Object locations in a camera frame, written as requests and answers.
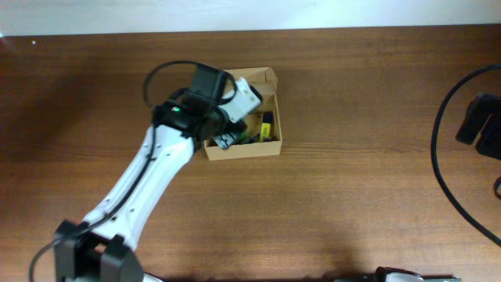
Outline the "green tape roll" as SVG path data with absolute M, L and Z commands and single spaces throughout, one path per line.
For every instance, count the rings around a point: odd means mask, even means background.
M 242 133 L 242 135 L 238 138 L 237 143 L 239 145 L 248 144 L 250 142 L 250 133 L 246 130 Z

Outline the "yellow highlighter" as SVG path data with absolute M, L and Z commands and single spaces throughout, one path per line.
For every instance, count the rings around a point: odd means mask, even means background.
M 268 142 L 272 139 L 273 112 L 264 112 L 261 121 L 260 142 Z

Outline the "cardboard box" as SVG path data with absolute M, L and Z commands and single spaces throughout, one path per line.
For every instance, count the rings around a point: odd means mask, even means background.
M 254 113 L 246 117 L 247 130 L 244 136 L 246 143 L 237 143 L 229 149 L 223 150 L 212 139 L 209 139 L 204 143 L 204 151 L 208 159 L 219 161 L 280 155 L 283 135 L 277 99 L 278 78 L 274 70 L 271 67 L 254 67 L 228 69 L 228 72 L 235 78 L 245 78 L 261 94 L 263 101 Z M 260 142 L 259 139 L 256 139 L 251 143 L 251 139 L 261 133 L 263 114 L 267 112 L 272 112 L 269 141 Z

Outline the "black pen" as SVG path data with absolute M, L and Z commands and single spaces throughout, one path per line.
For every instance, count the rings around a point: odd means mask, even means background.
M 252 144 L 252 143 L 258 143 L 260 141 L 260 134 L 257 134 L 255 136 L 252 136 L 248 139 L 245 139 L 243 141 L 243 144 Z

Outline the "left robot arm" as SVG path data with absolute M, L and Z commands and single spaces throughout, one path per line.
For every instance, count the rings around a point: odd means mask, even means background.
M 245 117 L 262 103 L 245 78 L 194 63 L 191 85 L 162 104 L 147 93 L 153 69 L 142 87 L 151 125 L 142 146 L 114 188 L 81 223 L 63 221 L 54 241 L 58 281 L 157 281 L 135 254 L 142 230 L 169 183 L 208 139 L 238 135 Z

